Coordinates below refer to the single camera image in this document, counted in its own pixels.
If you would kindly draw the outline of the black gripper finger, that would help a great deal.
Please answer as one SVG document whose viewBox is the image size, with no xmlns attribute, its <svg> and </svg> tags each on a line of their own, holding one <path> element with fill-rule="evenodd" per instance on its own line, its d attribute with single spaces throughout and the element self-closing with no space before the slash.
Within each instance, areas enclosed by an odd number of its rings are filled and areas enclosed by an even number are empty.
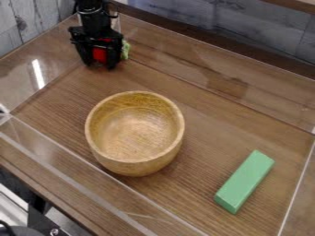
<svg viewBox="0 0 315 236">
<path fill-rule="evenodd" d="M 75 44 L 76 51 L 80 55 L 80 58 L 87 66 L 91 66 L 94 63 L 92 57 L 92 47 L 83 42 Z"/>
<path fill-rule="evenodd" d="M 120 61 L 122 44 L 111 44 L 107 47 L 107 68 L 114 69 Z"/>
</svg>

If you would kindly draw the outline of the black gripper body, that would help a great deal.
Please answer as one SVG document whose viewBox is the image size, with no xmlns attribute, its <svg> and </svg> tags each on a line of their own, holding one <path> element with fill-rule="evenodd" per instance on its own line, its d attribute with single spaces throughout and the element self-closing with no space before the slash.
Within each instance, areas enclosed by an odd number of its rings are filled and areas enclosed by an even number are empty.
<svg viewBox="0 0 315 236">
<path fill-rule="evenodd" d="M 123 46 L 123 35 L 114 29 L 106 29 L 100 34 L 92 35 L 83 27 L 70 27 L 71 44 L 78 48 L 115 47 L 119 50 Z"/>
</svg>

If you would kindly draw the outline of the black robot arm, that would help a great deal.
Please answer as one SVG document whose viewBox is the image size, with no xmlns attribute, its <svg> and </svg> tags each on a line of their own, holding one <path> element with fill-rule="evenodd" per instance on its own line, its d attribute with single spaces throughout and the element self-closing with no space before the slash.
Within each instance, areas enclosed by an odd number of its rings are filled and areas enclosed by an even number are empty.
<svg viewBox="0 0 315 236">
<path fill-rule="evenodd" d="M 80 26 L 70 27 L 71 43 L 87 66 L 96 63 L 114 69 L 120 62 L 123 34 L 112 29 L 108 0 L 75 0 Z"/>
</svg>

